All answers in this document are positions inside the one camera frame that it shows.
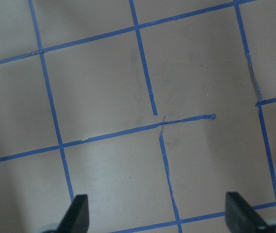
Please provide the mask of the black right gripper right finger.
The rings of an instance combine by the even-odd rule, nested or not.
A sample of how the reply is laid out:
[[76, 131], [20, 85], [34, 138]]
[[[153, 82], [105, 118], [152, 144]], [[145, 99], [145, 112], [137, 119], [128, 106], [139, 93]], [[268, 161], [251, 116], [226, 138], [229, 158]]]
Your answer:
[[276, 221], [264, 220], [238, 192], [226, 192], [225, 223], [231, 233], [276, 233]]

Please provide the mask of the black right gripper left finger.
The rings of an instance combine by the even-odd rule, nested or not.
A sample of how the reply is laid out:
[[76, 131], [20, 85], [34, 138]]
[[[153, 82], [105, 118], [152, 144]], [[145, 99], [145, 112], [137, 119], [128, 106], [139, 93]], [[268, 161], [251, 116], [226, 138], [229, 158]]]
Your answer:
[[90, 226], [87, 194], [76, 195], [59, 224], [50, 224], [36, 233], [87, 233]]

